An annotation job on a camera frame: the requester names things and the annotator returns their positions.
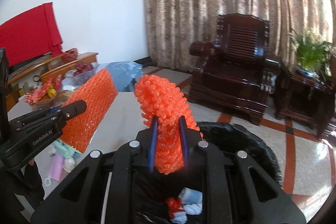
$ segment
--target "silver rivet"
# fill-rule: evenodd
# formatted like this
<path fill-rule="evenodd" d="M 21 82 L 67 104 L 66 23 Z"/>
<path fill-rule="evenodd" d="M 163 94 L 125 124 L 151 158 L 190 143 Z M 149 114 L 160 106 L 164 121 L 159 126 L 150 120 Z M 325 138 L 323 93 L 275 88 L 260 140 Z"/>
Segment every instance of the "silver rivet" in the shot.
<path fill-rule="evenodd" d="M 241 159 L 245 159 L 245 158 L 247 158 L 247 153 L 243 150 L 240 150 L 240 151 L 237 152 L 237 156 Z"/>
<path fill-rule="evenodd" d="M 132 148 L 137 148 L 140 145 L 140 142 L 137 140 L 133 140 L 129 142 L 129 146 Z"/>
<path fill-rule="evenodd" d="M 96 158 L 98 158 L 99 156 L 100 156 L 100 151 L 98 151 L 98 150 L 93 150 L 93 151 L 91 151 L 91 153 L 90 153 L 90 157 L 91 157 L 91 158 L 96 159 Z"/>
<path fill-rule="evenodd" d="M 207 141 L 199 141 L 198 146 L 201 148 L 207 148 L 209 146 L 209 143 Z"/>

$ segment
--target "tiled floor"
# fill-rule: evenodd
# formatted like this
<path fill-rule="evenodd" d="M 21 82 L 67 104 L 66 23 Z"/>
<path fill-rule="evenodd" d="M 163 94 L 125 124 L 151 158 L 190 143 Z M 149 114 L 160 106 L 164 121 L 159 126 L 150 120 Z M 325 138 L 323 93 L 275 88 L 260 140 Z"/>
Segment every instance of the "tiled floor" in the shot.
<path fill-rule="evenodd" d="M 188 98 L 192 75 L 173 70 L 147 67 L 146 74 L 168 78 Z M 274 117 L 272 98 L 260 126 L 248 122 L 239 112 L 224 113 L 190 103 L 194 119 L 198 122 L 229 122 L 240 124 L 262 138 L 274 151 L 283 175 L 283 190 L 292 195 L 294 203 L 309 221 L 327 199 L 335 186 L 336 148 L 316 139 L 316 131 L 290 119 Z"/>

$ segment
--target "blue tablecloth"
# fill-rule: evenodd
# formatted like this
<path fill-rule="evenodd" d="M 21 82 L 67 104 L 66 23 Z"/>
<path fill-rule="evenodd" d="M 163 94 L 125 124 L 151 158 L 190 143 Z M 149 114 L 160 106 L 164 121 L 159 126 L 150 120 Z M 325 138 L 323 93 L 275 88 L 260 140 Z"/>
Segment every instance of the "blue tablecloth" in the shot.
<path fill-rule="evenodd" d="M 133 61 L 109 63 L 105 68 L 110 72 L 118 92 L 134 91 L 134 84 L 143 76 L 142 65 Z"/>

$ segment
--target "mint green object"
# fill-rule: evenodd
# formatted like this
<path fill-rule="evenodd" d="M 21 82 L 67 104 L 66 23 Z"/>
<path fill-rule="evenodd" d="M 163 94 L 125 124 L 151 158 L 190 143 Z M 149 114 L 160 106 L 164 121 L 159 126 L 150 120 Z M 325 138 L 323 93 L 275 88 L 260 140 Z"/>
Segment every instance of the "mint green object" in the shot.
<path fill-rule="evenodd" d="M 52 145 L 55 147 L 57 152 L 60 153 L 62 157 L 66 159 L 72 158 L 74 153 L 81 154 L 78 150 L 66 144 L 65 142 L 61 141 L 60 139 L 54 141 Z"/>

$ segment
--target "flat orange mesh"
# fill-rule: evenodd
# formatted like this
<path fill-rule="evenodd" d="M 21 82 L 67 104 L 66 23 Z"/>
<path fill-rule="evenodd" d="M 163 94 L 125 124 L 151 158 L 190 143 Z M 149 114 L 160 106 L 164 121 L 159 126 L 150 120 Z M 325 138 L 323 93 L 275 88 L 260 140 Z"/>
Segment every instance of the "flat orange mesh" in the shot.
<path fill-rule="evenodd" d="M 65 106 L 78 100 L 84 100 L 87 108 L 84 113 L 67 121 L 60 139 L 84 153 L 117 94 L 107 69 L 102 69 L 92 76 L 63 104 Z"/>
<path fill-rule="evenodd" d="M 185 116 L 188 128 L 200 130 L 194 122 L 187 99 L 168 79 L 157 75 L 140 77 L 135 84 L 135 96 L 141 104 L 145 125 L 151 125 L 153 116 L 158 117 L 155 166 L 159 172 L 172 173 L 183 166 L 179 135 L 179 117 Z"/>

